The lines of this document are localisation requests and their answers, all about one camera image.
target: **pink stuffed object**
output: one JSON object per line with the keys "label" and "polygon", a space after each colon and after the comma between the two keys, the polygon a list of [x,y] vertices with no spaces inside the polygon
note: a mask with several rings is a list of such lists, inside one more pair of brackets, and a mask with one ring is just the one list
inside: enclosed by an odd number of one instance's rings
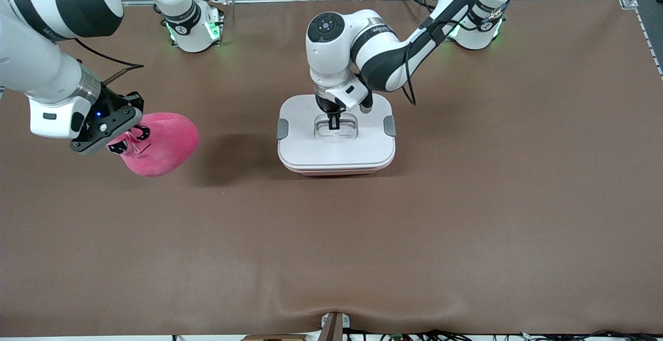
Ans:
{"label": "pink stuffed object", "polygon": [[197,145],[198,131],[188,118],[175,113],[151,113],[106,147],[119,154],[133,173],[152,177],[178,168]]}

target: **pink fabric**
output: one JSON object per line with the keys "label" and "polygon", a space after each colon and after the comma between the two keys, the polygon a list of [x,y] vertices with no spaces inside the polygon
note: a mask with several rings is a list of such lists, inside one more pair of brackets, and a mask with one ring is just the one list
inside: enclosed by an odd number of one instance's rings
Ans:
{"label": "pink fabric", "polygon": [[140,140],[142,130],[132,128],[107,147],[126,145],[120,157],[126,167],[141,176],[163,176],[172,172],[191,156],[198,145],[196,126],[183,115],[150,113],[143,116],[140,126],[150,129],[145,140]]}

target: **round black button panel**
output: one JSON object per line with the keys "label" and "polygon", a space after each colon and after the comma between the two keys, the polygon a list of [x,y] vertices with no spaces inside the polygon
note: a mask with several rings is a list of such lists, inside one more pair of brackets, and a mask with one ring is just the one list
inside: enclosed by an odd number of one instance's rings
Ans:
{"label": "round black button panel", "polygon": [[345,29],[345,22],[338,13],[327,12],[317,15],[308,25],[308,38],[324,43],[338,38]]}

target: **brown table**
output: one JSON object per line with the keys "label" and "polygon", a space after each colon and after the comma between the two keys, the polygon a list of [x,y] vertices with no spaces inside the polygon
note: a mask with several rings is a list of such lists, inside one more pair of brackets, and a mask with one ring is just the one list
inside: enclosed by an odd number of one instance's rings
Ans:
{"label": "brown table", "polygon": [[[375,332],[663,332],[663,84],[617,0],[516,1],[487,50],[446,44],[388,96],[396,159],[374,176],[283,168],[279,107],[310,93],[324,10],[241,4],[223,46],[171,48],[150,8],[90,46],[147,68],[112,84],[201,133],[175,173],[31,135],[5,93],[2,336],[301,332],[330,310]],[[102,77],[118,65],[63,48]]]}

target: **pink plush toy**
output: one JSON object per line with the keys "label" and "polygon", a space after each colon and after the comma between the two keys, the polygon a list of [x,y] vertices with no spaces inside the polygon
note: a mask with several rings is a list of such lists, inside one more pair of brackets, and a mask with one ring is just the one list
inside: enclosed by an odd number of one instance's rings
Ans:
{"label": "pink plush toy", "polygon": [[150,113],[106,147],[141,176],[163,176],[183,164],[198,145],[194,123],[175,113]]}

